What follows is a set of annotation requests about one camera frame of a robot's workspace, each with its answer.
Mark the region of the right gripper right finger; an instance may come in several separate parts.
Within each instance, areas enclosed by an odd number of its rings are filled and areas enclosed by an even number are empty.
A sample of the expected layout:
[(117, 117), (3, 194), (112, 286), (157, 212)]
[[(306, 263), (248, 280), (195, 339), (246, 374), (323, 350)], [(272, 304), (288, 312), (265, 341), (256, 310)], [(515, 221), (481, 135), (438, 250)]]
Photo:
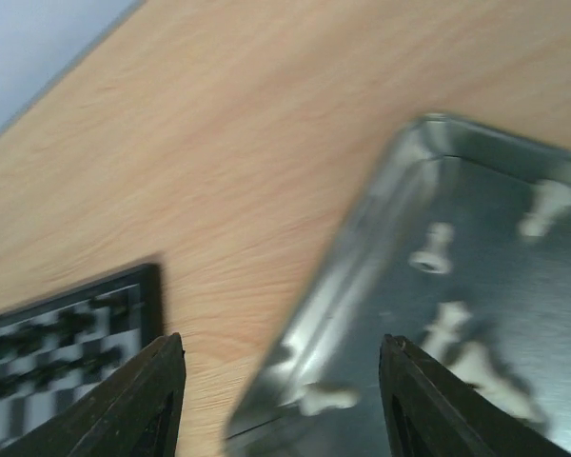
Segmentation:
[(570, 454), (491, 405), (403, 336), (384, 337), (379, 375), (393, 456)]

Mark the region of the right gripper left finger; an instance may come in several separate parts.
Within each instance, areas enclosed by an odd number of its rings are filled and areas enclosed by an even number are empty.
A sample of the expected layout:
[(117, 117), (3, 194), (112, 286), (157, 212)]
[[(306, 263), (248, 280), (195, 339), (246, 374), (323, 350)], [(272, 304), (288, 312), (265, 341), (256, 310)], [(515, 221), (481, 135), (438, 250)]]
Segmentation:
[(158, 337), (0, 456), (173, 456), (185, 386), (181, 335)]

